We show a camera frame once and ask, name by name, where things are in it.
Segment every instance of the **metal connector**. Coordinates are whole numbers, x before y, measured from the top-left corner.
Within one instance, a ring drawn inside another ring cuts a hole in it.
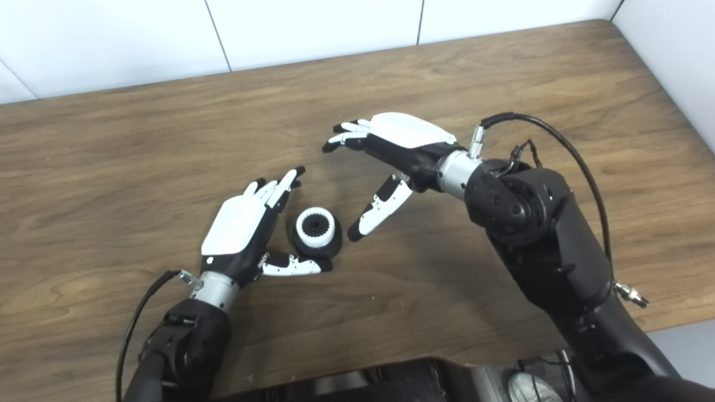
[[[482,126],[477,126],[474,129],[474,134],[472,134],[472,142],[469,144],[469,158],[477,159],[479,154],[482,152],[482,143],[484,141],[484,133],[486,129]]]
[[[204,281],[193,276],[189,271],[181,270],[179,279],[183,280],[194,292],[204,287]]]
[[[621,295],[624,300],[627,300],[631,303],[635,303],[640,308],[646,308],[648,307],[648,304],[650,304],[648,299],[641,296],[641,294],[638,293],[635,288],[632,288],[628,285],[624,285],[620,282],[615,282],[613,284],[613,288],[616,289],[616,292],[618,292],[618,294]]]

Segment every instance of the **gear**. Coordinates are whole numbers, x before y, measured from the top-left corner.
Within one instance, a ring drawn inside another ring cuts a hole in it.
[[[308,208],[295,221],[293,242],[303,255],[330,259],[342,247],[340,223],[325,208]]]

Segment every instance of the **tile grout line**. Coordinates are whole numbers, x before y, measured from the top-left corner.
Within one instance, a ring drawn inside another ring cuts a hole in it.
[[[7,69],[7,71],[9,71],[10,74],[12,74],[13,77],[15,77],[15,79],[17,79],[17,80],[20,82],[20,84],[22,84],[22,86],[25,87],[25,89],[27,89],[27,92],[29,92],[30,94],[32,94],[32,96],[35,97],[35,99],[40,99],[40,97],[38,97],[37,94],[35,94],[35,93],[32,91],[32,89],[30,89],[30,87],[28,87],[27,84],[25,84],[25,82],[22,81],[22,79],[20,79],[20,77],[18,77],[17,74],[15,74],[15,72],[12,71],[12,69],[11,69],[10,67],[8,67],[8,65],[5,64],[5,62],[3,62],[1,59],[0,59],[0,64],[2,64],[2,65]]]
[[[618,10],[621,9],[621,6],[623,6],[623,3],[624,3],[625,1],[626,1],[626,0],[621,0],[621,2],[618,3],[618,7],[616,7],[616,10],[613,12],[613,15],[611,16],[611,19],[609,19],[610,22],[613,22],[613,19],[616,18],[616,14],[618,14]]]
[[[420,44],[420,34],[422,34],[422,15],[425,13],[425,1],[422,0],[422,8],[420,9],[420,24],[417,26],[417,43],[415,46]]]
[[[233,72],[233,69],[231,68],[231,63],[228,62],[228,56],[226,55],[226,49],[223,47],[223,42],[221,41],[221,35],[219,35],[219,30],[216,27],[216,21],[214,21],[214,16],[211,14],[211,8],[209,7],[209,2],[208,0],[204,0],[204,4],[206,4],[206,11],[209,12],[209,18],[211,19],[211,25],[214,26],[214,32],[216,32],[216,37],[219,39],[219,45],[221,46],[221,52],[224,54],[224,59],[226,60],[226,65],[228,66],[228,71]]]

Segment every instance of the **white tile wall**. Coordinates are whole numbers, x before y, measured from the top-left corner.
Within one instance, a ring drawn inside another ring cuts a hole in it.
[[[232,69],[410,46],[421,0],[208,0]]]
[[[36,99],[5,64],[0,61],[0,104]]]
[[[613,20],[713,151],[714,21],[712,0],[626,0]]]
[[[0,60],[38,97],[228,71],[203,0],[0,1]]]
[[[620,2],[621,0],[425,0],[420,43],[588,19],[610,19]]]

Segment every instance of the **wooden table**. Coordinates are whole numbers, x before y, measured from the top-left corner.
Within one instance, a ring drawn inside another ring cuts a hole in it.
[[[644,330],[715,317],[715,160],[605,21],[484,36],[0,107],[0,396],[107,401],[129,317],[166,269],[197,270],[223,200],[260,175],[305,165],[271,247],[309,206],[349,225],[392,170],[320,148],[331,127],[401,111],[469,140],[516,110],[563,130],[596,175],[616,274],[650,300]],[[572,184],[574,162],[524,123],[489,132],[486,157],[531,137]],[[464,206],[414,196],[335,270],[262,278],[232,313],[216,396],[437,356],[477,365],[563,346],[521,295]],[[188,290],[152,299],[130,348]]]

